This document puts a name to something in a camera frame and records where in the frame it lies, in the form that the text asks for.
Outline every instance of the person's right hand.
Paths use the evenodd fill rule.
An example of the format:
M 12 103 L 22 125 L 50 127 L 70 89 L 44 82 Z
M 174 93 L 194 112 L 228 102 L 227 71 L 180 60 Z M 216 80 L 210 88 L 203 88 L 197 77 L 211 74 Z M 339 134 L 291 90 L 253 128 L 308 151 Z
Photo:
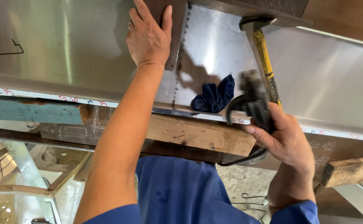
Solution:
M 162 18 L 162 28 L 158 26 L 143 0 L 134 0 L 137 9 L 129 15 L 129 33 L 126 39 L 132 59 L 140 65 L 160 65 L 165 67 L 170 52 L 172 32 L 172 6 L 167 6 Z
M 281 162 L 314 174 L 313 151 L 297 119 L 284 113 L 275 103 L 269 102 L 269 110 L 277 129 L 272 135 L 255 125 L 247 125 L 246 131 Z

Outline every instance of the blue cloth rag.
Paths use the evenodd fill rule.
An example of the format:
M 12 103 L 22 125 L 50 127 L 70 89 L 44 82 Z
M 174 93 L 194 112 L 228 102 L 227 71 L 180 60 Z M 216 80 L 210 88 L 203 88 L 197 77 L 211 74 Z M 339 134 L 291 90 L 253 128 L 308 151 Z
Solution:
M 219 113 L 234 98 L 234 79 L 231 74 L 224 78 L 218 87 L 214 83 L 202 85 L 202 95 L 197 95 L 191 102 L 193 110 Z

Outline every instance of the blue work uniform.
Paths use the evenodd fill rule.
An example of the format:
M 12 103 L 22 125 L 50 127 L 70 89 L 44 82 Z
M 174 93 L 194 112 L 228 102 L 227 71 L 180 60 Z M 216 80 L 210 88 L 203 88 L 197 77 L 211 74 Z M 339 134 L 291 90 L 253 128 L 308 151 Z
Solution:
M 139 158 L 138 205 L 125 205 L 85 224 L 260 224 L 231 205 L 213 164 L 162 156 Z M 317 206 L 303 201 L 276 212 L 276 223 L 318 224 Z

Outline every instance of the wire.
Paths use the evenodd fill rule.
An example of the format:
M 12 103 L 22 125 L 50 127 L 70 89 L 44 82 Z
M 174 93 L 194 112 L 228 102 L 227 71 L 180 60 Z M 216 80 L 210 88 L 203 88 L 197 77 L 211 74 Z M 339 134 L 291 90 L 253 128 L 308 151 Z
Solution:
M 261 223 L 264 224 L 263 217 L 267 214 L 267 211 L 263 210 L 263 209 L 251 208 L 249 205 L 266 205 L 267 203 L 265 203 L 265 202 L 267 201 L 267 196 L 249 197 L 248 193 L 242 193 L 241 197 L 246 199 L 245 202 L 231 202 L 231 204 L 243 204 L 243 205 L 245 205 L 245 210 L 263 212 L 263 215 L 258 219 L 258 221 L 260 221 Z M 248 199 L 250 199 L 250 198 L 264 198 L 264 200 L 262 202 L 248 203 Z

